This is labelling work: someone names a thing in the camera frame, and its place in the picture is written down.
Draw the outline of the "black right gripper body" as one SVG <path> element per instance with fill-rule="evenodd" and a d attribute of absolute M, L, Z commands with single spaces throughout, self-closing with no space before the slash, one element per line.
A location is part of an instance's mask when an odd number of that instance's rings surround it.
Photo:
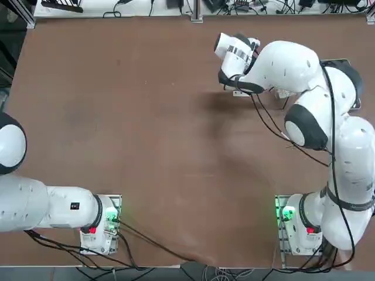
<path fill-rule="evenodd" d="M 242 42 L 244 42 L 247 46 L 250 47 L 250 49 L 256 54 L 256 55 L 259 55 L 259 52 L 258 52 L 258 47 L 260 47 L 260 40 L 258 40 L 257 38 L 247 38 L 245 37 L 243 34 L 241 33 L 236 33 L 234 35 L 235 38 L 237 38 L 238 40 L 241 40 Z"/>

